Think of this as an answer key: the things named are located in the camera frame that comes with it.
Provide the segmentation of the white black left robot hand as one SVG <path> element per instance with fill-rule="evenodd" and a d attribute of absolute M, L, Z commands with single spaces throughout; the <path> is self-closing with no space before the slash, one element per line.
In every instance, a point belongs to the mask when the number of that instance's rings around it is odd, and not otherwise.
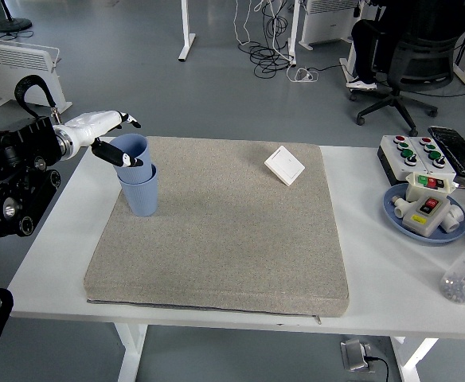
<path fill-rule="evenodd" d="M 107 132 L 121 127 L 121 123 L 130 123 L 140 128 L 139 122 L 129 115 L 120 111 L 100 111 L 83 113 L 70 119 L 66 124 L 54 125 L 59 147 L 61 149 L 61 160 L 73 158 L 81 147 L 92 148 L 92 153 L 118 167 L 139 167 L 143 161 L 133 154 L 102 141 L 101 136 Z"/>

